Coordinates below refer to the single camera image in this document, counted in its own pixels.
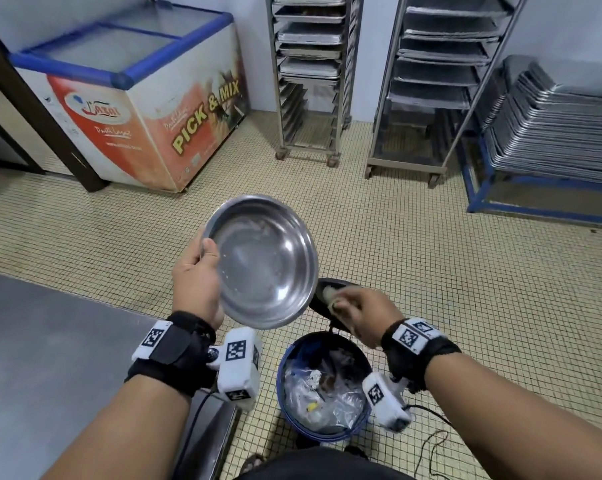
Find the beige mosaic tile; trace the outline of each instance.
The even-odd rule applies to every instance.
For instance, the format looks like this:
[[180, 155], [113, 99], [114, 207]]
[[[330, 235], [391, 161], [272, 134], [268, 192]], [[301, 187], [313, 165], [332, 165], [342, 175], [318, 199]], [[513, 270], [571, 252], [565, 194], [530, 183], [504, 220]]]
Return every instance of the beige mosaic tile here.
[[[368, 123], [345, 132], [338, 169], [312, 153], [276, 161], [275, 118], [253, 113], [180, 196], [122, 185], [87, 194], [64, 178], [0, 172], [0, 273], [164, 317], [169, 270], [196, 229], [228, 198], [269, 194], [307, 223], [321, 275], [385, 290], [466, 353], [602, 428], [602, 230], [467, 214], [455, 171], [434, 190], [424, 175], [398, 170], [364, 180]], [[223, 331], [231, 327], [228, 320]], [[252, 452], [274, 456], [293, 447], [274, 393], [276, 370], [289, 344], [326, 329], [308, 311], [262, 333], [260, 397], [241, 419], [222, 478], [233, 478]], [[387, 370], [381, 353], [366, 353]], [[414, 401], [436, 407], [428, 395]], [[420, 411], [417, 417], [401, 435], [373, 419], [353, 442], [373, 460], [414, 474], [423, 440], [449, 431]], [[417, 478], [429, 476], [431, 448]], [[486, 477], [453, 432], [433, 470]]]

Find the metal rack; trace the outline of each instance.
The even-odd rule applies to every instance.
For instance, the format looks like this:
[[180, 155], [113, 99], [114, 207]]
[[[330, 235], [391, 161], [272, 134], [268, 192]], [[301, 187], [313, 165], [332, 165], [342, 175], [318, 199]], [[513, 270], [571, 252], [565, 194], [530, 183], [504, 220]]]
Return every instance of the metal rack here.
[[[341, 134], [352, 122], [352, 91], [363, 0], [265, 0], [276, 87], [279, 148], [341, 158]], [[331, 111], [310, 111], [307, 92], [320, 87]]]
[[527, 0], [399, 0], [364, 176], [448, 169]]

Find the trash bin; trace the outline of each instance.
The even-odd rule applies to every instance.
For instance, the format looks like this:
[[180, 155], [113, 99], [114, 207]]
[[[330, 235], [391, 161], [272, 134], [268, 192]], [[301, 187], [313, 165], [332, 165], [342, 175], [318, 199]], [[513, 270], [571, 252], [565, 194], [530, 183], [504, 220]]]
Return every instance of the trash bin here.
[[328, 433], [318, 433], [301, 424], [293, 415], [292, 411], [290, 411], [285, 400], [285, 366], [290, 360], [297, 357], [297, 354], [303, 345], [311, 342], [320, 342], [321, 347], [324, 347], [326, 350], [343, 349], [344, 351], [351, 353], [354, 357], [355, 367], [361, 370], [362, 377], [365, 377], [372, 372], [372, 367], [368, 362], [368, 358], [363, 354], [361, 349], [354, 345], [354, 343], [350, 340], [331, 331], [318, 331], [309, 333], [289, 346], [285, 351], [283, 358], [281, 359], [281, 363], [278, 366], [278, 373], [276, 374], [276, 396], [278, 399], [278, 404], [283, 412], [283, 416], [289, 422], [289, 424], [291, 424], [293, 428], [307, 438], [324, 443], [345, 440], [350, 436], [356, 435], [368, 422], [371, 409], [367, 401], [363, 401], [362, 411], [351, 428], [334, 426], [332, 428], [333, 431]]

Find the metal table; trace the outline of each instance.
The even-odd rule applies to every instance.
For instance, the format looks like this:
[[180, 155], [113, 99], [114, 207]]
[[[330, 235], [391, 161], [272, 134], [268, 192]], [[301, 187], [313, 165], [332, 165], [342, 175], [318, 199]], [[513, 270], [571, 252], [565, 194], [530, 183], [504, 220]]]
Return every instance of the metal table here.
[[[152, 317], [0, 275], [0, 480], [37, 479], [107, 405]], [[205, 394], [192, 401], [190, 418]], [[179, 477], [223, 465], [239, 412], [212, 396]]]

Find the left hand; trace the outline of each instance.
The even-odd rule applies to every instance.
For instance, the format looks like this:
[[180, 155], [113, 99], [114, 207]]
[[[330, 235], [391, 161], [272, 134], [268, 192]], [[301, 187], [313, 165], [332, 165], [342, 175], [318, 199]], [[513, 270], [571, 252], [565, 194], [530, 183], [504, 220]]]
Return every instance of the left hand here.
[[200, 230], [190, 241], [172, 269], [172, 311], [194, 314], [218, 330], [224, 317], [219, 305], [220, 283], [216, 272], [219, 250], [212, 239], [205, 239], [201, 258], [202, 233]]

